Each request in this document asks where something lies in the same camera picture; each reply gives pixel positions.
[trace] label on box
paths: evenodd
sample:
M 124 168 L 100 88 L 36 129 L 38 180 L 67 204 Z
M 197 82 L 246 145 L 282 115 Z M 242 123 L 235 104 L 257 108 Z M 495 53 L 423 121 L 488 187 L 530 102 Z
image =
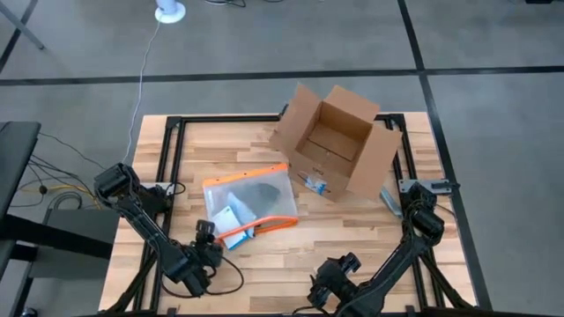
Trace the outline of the label on box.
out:
M 327 185 L 327 182 L 313 176 L 308 176 L 306 178 L 305 185 L 307 188 L 315 191 L 317 194 L 323 195 L 323 191 L 325 190 L 325 186 Z

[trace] black floor stripe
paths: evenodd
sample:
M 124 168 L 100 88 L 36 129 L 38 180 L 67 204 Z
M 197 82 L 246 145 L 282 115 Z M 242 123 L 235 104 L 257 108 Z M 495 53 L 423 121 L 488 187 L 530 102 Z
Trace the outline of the black floor stripe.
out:
M 24 11 L 24 15 L 21 17 L 21 20 L 20 20 L 21 23 L 23 23 L 24 25 L 27 23 L 29 18 L 32 16 L 33 9 L 35 9 L 36 4 L 37 4 L 37 0 L 31 0 L 29 2 L 29 4 L 27 5 L 27 8 L 26 8 L 26 11 Z M 19 31 L 18 28 L 16 28 L 16 30 L 14 31 L 14 33 L 10 37 L 10 41 L 8 41 L 8 45 L 6 45 L 6 49 L 2 53 L 2 56 L 0 56 L 0 73 L 2 73 L 4 66 L 8 62 L 8 59 L 10 58 L 10 55 L 11 55 L 11 51 L 13 51 L 14 48 L 16 47 L 16 43 L 18 42 L 20 35 L 21 35 L 21 32 Z
M 431 90 L 431 85 L 429 84 L 429 78 L 427 76 L 427 73 L 425 72 L 423 56 L 419 49 L 419 43 L 417 41 L 417 36 L 415 35 L 412 20 L 409 16 L 409 11 L 407 10 L 405 0 L 397 0 L 397 4 L 399 5 L 402 19 L 404 21 L 405 30 L 412 47 L 413 59 L 415 60 L 418 70 L 423 70 L 419 74 L 419 82 L 421 84 L 423 96 L 425 97 L 427 113 L 431 122 L 431 127 L 433 128 L 437 149 L 441 157 L 442 168 L 444 170 L 445 177 L 450 181 L 456 182 L 455 169 L 452 165 L 452 161 L 450 160 L 449 148 L 447 146 L 447 141 L 442 130 L 441 119 L 439 118 L 439 113 L 434 103 L 434 96 Z M 474 293 L 476 294 L 476 300 L 478 301 L 480 307 L 491 310 L 492 303 L 487 292 L 486 281 L 482 273 L 482 268 L 479 264 L 478 254 L 476 253 L 476 247 L 471 236 L 470 225 L 468 224 L 468 218 L 466 217 L 462 198 L 458 190 L 453 190 L 452 204 L 453 209 L 456 212 L 456 223 L 460 232 L 460 239 L 462 241 L 464 249 L 466 265 L 468 267 L 468 270 L 470 271 L 472 286 L 474 288 Z
M 452 76 L 452 75 L 499 75 L 499 74 L 546 74 L 564 72 L 564 66 L 522 66 L 522 67 L 476 67 L 476 68 L 450 68 L 430 69 L 420 72 L 427 76 Z
M 564 66 L 485 67 L 452 69 L 304 70 L 250 73 L 145 75 L 145 83 L 181 83 L 221 80 L 299 79 L 335 77 L 409 77 L 495 74 L 564 73 Z M 139 76 L 0 79 L 0 86 L 132 84 Z
M 215 73 L 187 75 L 145 75 L 144 83 L 174 83 L 217 80 L 250 80 L 250 79 L 285 79 L 285 78 L 320 78 L 320 77 L 394 77 L 418 75 L 417 70 L 304 70 L 273 71 L 249 73 Z M 31 78 L 3 79 L 0 85 L 89 85 L 89 84 L 127 84 L 137 83 L 139 76 L 122 77 L 76 77 L 76 78 Z

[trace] gray floor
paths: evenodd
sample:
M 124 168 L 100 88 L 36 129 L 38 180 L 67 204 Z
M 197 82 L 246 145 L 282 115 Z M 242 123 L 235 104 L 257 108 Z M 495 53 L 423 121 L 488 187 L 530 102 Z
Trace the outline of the gray floor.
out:
M 19 0 L 5 1 L 21 14 Z M 185 1 L 188 17 L 161 26 L 146 74 L 413 68 L 395 0 L 286 0 L 248 8 Z M 428 68 L 564 64 L 564 4 L 407 1 Z M 0 78 L 135 76 L 156 23 L 153 0 L 39 1 Z M 0 45 L 13 28 L 0 17 Z M 559 193 L 564 171 L 564 74 L 431 77 L 436 106 L 493 307 L 564 314 Z M 277 112 L 296 83 L 324 95 L 342 85 L 385 111 L 425 111 L 416 77 L 342 77 L 149 83 L 143 114 Z M 125 153 L 136 84 L 0 87 L 0 120 L 36 120 L 47 133 L 109 166 Z M 40 139 L 37 155 L 91 179 L 98 171 Z M 16 203 L 33 202 L 21 194 Z M 42 209 L 11 212 L 34 220 Z M 21 272 L 23 263 L 9 270 Z M 18 279 L 0 283 L 0 315 Z M 41 280 L 28 304 L 42 316 L 92 313 L 103 276 Z

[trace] open cardboard box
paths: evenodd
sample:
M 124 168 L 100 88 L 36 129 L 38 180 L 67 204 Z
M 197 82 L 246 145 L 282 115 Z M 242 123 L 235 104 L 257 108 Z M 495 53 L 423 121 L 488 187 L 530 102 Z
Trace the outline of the open cardboard box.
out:
M 345 191 L 378 200 L 401 132 L 375 125 L 380 107 L 334 86 L 320 100 L 298 85 L 271 136 L 292 180 L 336 201 Z

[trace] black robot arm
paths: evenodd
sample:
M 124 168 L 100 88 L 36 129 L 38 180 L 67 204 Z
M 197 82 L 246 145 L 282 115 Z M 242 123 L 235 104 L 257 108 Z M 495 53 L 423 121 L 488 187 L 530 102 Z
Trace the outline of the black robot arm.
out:
M 211 281 L 204 267 L 221 264 L 223 249 L 214 243 L 214 224 L 199 220 L 197 239 L 189 246 L 171 240 L 147 215 L 139 195 L 147 191 L 130 166 L 117 164 L 95 178 L 98 199 L 117 210 L 157 255 L 163 273 L 175 283 L 182 282 L 190 294 L 201 296 Z
M 407 204 L 409 207 L 402 223 L 405 234 L 388 260 L 370 280 L 355 285 L 346 277 L 348 272 L 360 267 L 360 261 L 353 253 L 340 259 L 328 259 L 317 270 L 316 276 L 311 277 L 313 286 L 308 300 L 314 307 L 323 308 L 332 292 L 340 300 L 334 313 L 337 317 L 375 317 L 380 314 L 384 298 L 391 288 L 413 262 L 441 241 L 444 232 L 444 221 L 433 213 L 436 205 L 434 194 L 415 184 L 407 197 L 410 203 Z M 431 274 L 436 275 L 443 288 L 449 289 L 446 295 L 451 301 L 454 300 L 453 305 L 471 307 L 450 287 L 441 272 L 426 260 L 423 262 L 432 266 Z

